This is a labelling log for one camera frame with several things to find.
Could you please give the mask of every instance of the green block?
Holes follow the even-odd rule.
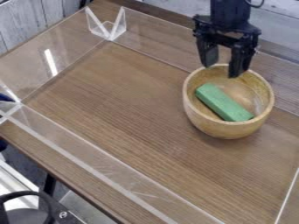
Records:
[[[245,122],[255,117],[214,84],[203,84],[195,94],[225,121]]]

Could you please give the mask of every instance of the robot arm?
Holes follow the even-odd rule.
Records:
[[[257,53],[258,36],[262,31],[249,23],[251,7],[259,8],[251,0],[210,0],[210,20],[199,15],[194,17],[194,36],[198,39],[201,61],[206,67],[219,61],[219,45],[231,49],[229,77],[239,77],[250,67]],[[226,35],[230,32],[241,37]]]

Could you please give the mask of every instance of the wooden table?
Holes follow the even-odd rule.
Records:
[[[95,1],[91,9],[114,21],[121,4],[191,25],[141,3]],[[275,223],[299,167],[298,65],[262,54],[253,69],[273,84],[279,108],[261,131],[235,141],[193,127],[182,99],[189,73],[114,43],[99,45],[24,103],[223,222]],[[0,135],[119,222],[163,223],[11,122]]]

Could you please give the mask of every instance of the wooden bowl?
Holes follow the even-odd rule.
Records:
[[[207,108],[195,95],[205,83],[215,84],[225,93],[255,115],[245,122],[226,122]],[[229,79],[229,65],[201,68],[183,84],[183,106],[193,124],[213,137],[235,139],[253,134],[266,122],[275,105],[275,95],[266,79],[249,70],[237,79]]]

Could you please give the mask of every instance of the bowl rim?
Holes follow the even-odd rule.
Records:
[[[227,67],[229,64],[215,64],[213,67]],[[271,110],[273,110],[273,107],[275,106],[275,93],[274,93],[274,89],[271,87],[271,85],[269,84],[267,80],[265,79],[265,77],[257,73],[255,71],[253,71],[251,69],[249,69],[249,71],[265,82],[266,84],[266,87],[269,88],[269,92],[270,92],[270,101],[269,101],[269,104],[266,106],[266,109],[263,111],[263,113],[257,116],[254,119],[249,120],[249,121],[245,121],[245,122],[227,122],[227,121],[222,121],[222,120],[217,120],[214,119],[213,117],[207,116],[206,114],[203,114],[193,105],[193,102],[191,102],[191,99],[187,95],[187,86],[189,86],[189,83],[190,83],[190,80],[193,78],[193,76],[201,72],[202,70],[207,69],[207,67],[201,67],[199,69],[197,69],[187,77],[187,79],[185,80],[185,83],[183,83],[183,101],[189,102],[189,107],[191,107],[193,111],[198,114],[201,114],[207,120],[215,122],[215,123],[221,123],[221,124],[229,124],[229,125],[234,125],[234,126],[238,126],[238,125],[245,125],[245,124],[251,124],[251,123],[255,123],[258,121],[261,121],[265,117],[267,117],[267,115],[270,114]]]

